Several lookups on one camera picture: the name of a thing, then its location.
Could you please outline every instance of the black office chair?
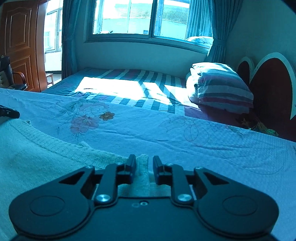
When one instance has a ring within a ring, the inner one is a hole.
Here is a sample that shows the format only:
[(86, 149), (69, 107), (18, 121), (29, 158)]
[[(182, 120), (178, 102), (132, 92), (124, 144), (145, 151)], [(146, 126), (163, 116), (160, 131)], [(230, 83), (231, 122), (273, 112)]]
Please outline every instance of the black office chair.
[[(13, 75), (18, 74), (22, 79), (22, 84), (15, 84)], [(0, 88), (13, 90), (26, 90), (28, 88), (26, 78), (22, 72), (15, 72), (10, 65), (8, 56), (0, 58)]]

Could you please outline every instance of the wooden stool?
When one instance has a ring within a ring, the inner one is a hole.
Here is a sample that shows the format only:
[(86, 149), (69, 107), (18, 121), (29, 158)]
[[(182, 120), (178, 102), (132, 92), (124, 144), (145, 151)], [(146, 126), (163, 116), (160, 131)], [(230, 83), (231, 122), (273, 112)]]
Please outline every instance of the wooden stool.
[(47, 82), (47, 85), (50, 85), (50, 84), (54, 85), (54, 74), (46, 73), (45, 76), (46, 76), (46, 82), (47, 82), (47, 77), (51, 77), (52, 78), (52, 81), (51, 82)]

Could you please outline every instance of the wall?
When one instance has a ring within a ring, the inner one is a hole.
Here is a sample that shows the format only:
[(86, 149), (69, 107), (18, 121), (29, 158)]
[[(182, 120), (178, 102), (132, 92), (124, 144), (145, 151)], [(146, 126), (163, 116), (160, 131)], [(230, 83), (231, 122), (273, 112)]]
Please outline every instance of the wall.
[(255, 66), (280, 52), (296, 69), (296, 14), (281, 0), (244, 0), (227, 40), (225, 63), (237, 66), (244, 56)]
[(81, 1), (75, 32), (78, 70), (144, 69), (184, 78), (193, 63), (202, 62), (206, 54), (147, 43), (84, 43), (87, 1)]

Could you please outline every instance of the orange flower print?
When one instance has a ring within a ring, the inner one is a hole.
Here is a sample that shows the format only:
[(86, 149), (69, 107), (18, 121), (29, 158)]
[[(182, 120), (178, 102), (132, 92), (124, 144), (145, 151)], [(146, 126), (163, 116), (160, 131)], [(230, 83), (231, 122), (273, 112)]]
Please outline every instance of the orange flower print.
[(107, 120), (113, 119), (114, 115), (115, 115), (114, 113), (111, 113), (110, 111), (107, 111), (106, 113), (100, 115), (100, 118), (103, 119), (104, 121), (107, 121)]

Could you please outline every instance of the floor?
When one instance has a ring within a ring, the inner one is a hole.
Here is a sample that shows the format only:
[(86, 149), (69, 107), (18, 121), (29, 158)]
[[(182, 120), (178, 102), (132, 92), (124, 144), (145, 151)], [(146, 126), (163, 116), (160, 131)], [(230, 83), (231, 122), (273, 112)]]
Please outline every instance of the floor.
[[(54, 79), (54, 85), (55, 85), (56, 83), (58, 83), (62, 80), (62, 75), (61, 74), (54, 74), (53, 79)], [(50, 83), (51, 81), (52, 81), (51, 77), (47, 77), (47, 82)]]

